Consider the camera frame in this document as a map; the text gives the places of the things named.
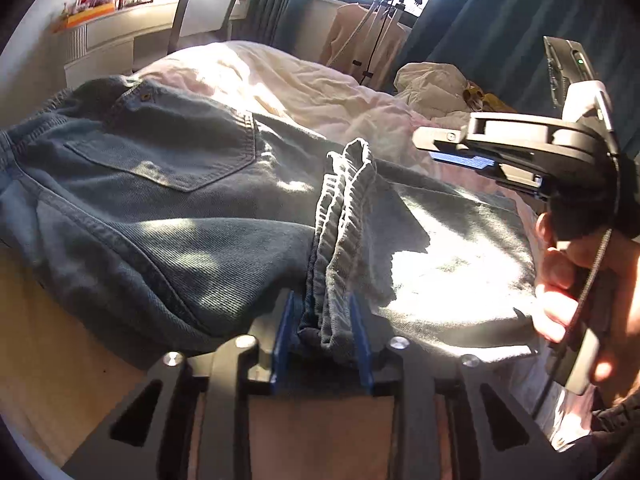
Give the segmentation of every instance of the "orange item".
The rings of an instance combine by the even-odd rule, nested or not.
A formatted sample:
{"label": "orange item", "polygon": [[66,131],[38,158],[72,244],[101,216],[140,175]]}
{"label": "orange item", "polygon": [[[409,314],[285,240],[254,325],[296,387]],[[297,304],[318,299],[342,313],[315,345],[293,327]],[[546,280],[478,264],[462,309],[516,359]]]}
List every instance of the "orange item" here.
{"label": "orange item", "polygon": [[79,25],[82,22],[86,22],[87,20],[92,20],[97,18],[98,16],[104,16],[105,14],[111,14],[115,12],[116,6],[115,4],[104,4],[97,7],[93,7],[92,9],[83,10],[82,12],[78,12],[73,16],[69,16],[66,20],[62,21],[60,28],[71,28]]}

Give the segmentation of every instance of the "gray fabric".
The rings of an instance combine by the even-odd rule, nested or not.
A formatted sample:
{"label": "gray fabric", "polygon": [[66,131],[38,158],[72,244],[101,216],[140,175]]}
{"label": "gray fabric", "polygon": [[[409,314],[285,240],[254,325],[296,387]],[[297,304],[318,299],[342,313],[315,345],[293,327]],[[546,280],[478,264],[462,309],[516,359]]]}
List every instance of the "gray fabric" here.
{"label": "gray fabric", "polygon": [[360,139],[330,157],[302,341],[352,360],[348,305],[357,292],[398,333],[438,352],[488,362],[533,352],[534,268],[510,199],[376,161]]}
{"label": "gray fabric", "polygon": [[271,116],[122,77],[0,136],[0,238],[140,366],[204,352],[304,295],[300,340],[348,362],[348,297],[487,361],[530,353],[533,267],[510,200]]}

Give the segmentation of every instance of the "hand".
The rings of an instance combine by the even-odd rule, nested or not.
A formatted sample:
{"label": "hand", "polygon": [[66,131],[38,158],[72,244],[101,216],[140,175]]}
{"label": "hand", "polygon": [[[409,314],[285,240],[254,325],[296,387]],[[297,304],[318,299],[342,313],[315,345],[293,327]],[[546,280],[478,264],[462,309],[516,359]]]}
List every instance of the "hand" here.
{"label": "hand", "polygon": [[[536,231],[546,244],[546,252],[538,271],[539,308],[534,312],[533,324],[546,339],[560,342],[577,307],[577,301],[566,291],[574,282],[576,266],[591,267],[604,229],[574,240],[562,252],[553,247],[549,214],[540,215]],[[624,399],[639,385],[639,261],[640,244],[613,231],[601,268],[617,274],[618,288],[612,306],[610,337],[604,342],[592,378],[594,383],[601,383],[600,391],[608,404]]]}

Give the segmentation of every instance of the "yellow object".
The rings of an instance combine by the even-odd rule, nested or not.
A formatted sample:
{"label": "yellow object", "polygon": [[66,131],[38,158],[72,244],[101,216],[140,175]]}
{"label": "yellow object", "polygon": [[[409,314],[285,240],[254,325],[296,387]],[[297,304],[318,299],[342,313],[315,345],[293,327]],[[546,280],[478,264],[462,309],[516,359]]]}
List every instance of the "yellow object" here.
{"label": "yellow object", "polygon": [[475,112],[516,113],[516,110],[500,101],[494,94],[485,94],[482,89],[472,81],[467,83],[462,97],[469,108]]}
{"label": "yellow object", "polygon": [[86,22],[87,20],[92,20],[97,18],[98,16],[104,16],[105,14],[111,14],[115,12],[116,7],[115,4],[104,4],[101,6],[93,7],[91,9],[83,10],[82,12],[78,12],[73,16],[69,16],[65,20],[62,21],[60,25],[60,29],[62,28],[71,28],[79,25],[82,22]]}

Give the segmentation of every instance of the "screw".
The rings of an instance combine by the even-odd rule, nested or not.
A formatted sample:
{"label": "screw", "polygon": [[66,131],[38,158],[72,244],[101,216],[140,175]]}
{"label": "screw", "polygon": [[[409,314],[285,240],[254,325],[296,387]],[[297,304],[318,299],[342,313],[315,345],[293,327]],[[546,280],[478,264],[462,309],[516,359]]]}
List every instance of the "screw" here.
{"label": "screw", "polygon": [[236,346],[238,348],[249,348],[255,344],[255,337],[252,335],[241,335],[236,337]]}
{"label": "screw", "polygon": [[480,359],[478,359],[473,354],[466,354],[461,357],[462,364],[469,368],[475,368],[480,364]]}
{"label": "screw", "polygon": [[183,359],[184,357],[180,352],[169,352],[167,354],[164,354],[162,362],[167,366],[177,366],[182,362]]}
{"label": "screw", "polygon": [[389,346],[391,348],[395,348],[396,350],[404,350],[409,346],[409,340],[402,336],[395,336],[389,340]]}

